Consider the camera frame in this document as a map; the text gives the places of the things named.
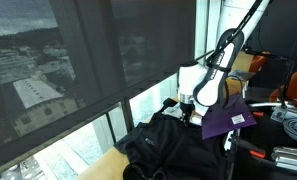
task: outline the sky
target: sky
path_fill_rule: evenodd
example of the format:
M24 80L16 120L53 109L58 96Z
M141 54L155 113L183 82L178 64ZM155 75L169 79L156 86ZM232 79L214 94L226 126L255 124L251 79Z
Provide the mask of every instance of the sky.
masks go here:
M0 36L53 27L49 0L0 0Z

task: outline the wooden table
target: wooden table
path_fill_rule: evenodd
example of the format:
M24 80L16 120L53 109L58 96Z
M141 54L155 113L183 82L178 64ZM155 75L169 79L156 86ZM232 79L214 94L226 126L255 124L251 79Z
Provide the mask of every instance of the wooden table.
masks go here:
M240 53L232 69L248 71L251 60L252 56ZM241 92L239 81L228 79L227 83L230 95L235 94L236 92ZM115 147L112 147L76 179L122 180L123 170L128 164L129 160L127 156L121 154Z

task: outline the coiled cable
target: coiled cable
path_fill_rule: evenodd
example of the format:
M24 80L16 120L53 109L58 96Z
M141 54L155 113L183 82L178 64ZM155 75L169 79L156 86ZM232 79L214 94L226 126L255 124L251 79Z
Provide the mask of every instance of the coiled cable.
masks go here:
M284 125L285 132L297 141L297 118L284 119L282 124Z

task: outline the chair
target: chair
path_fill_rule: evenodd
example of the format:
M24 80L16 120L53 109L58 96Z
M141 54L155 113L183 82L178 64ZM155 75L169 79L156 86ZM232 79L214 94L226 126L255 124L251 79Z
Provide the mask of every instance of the chair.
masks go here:
M264 51L262 52L262 54L269 54L269 52ZM266 63L267 59L268 58L265 56L260 56L260 55L254 56L249 67L249 72L254 72L254 73L258 72L260 68Z
M275 102L278 97L279 97L279 93L278 93L278 89L276 89L270 94L269 101ZM290 78L285 99L297 99L297 72L295 72Z

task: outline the purple cloth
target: purple cloth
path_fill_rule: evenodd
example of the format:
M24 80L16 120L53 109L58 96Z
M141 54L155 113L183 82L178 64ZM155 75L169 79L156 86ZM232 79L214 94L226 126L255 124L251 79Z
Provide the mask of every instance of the purple cloth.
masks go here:
M202 118L202 139L256 124L242 97L233 104L239 96L240 94L230 96L225 109L219 104L209 108Z

